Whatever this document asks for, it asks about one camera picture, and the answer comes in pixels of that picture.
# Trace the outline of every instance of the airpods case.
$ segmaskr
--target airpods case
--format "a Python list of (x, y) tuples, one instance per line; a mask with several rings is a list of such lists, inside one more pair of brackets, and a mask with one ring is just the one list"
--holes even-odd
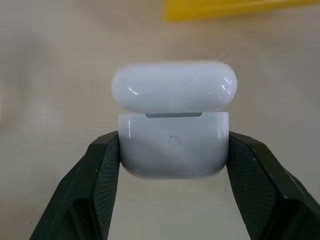
[(130, 65), (112, 81), (121, 163), (142, 178), (199, 178), (226, 164), (228, 105), (237, 79), (226, 64), (170, 62)]

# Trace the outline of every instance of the glossy white plastic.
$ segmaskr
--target glossy white plastic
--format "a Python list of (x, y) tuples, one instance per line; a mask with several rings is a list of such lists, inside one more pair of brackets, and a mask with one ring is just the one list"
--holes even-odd
[(140, 114), (214, 112), (228, 105), (236, 90), (234, 71), (210, 61), (130, 65), (112, 83), (114, 99)]
[(142, 178), (199, 178), (226, 164), (229, 114), (198, 117), (118, 116), (122, 165)]
[(120, 69), (115, 100), (122, 165), (142, 178), (214, 175), (227, 162), (229, 114), (237, 79), (226, 64), (170, 62)]

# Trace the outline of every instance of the case lid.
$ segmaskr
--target case lid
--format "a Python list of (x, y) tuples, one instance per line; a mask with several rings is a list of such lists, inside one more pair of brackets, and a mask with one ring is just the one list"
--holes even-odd
[(231, 67), (211, 61), (129, 65), (112, 81), (116, 102), (140, 114), (214, 112), (227, 106), (236, 90)]

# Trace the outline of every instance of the white tabletop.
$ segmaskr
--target white tabletop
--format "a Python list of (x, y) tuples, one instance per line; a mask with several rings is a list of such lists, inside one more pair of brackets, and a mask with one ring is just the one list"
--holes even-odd
[[(162, 0), (0, 2), (0, 239), (28, 239), (91, 141), (117, 129), (127, 64), (216, 59), (230, 129), (266, 143), (320, 202), (319, 7), (164, 24)], [(248, 240), (226, 171), (142, 180), (121, 169), (110, 240)]]

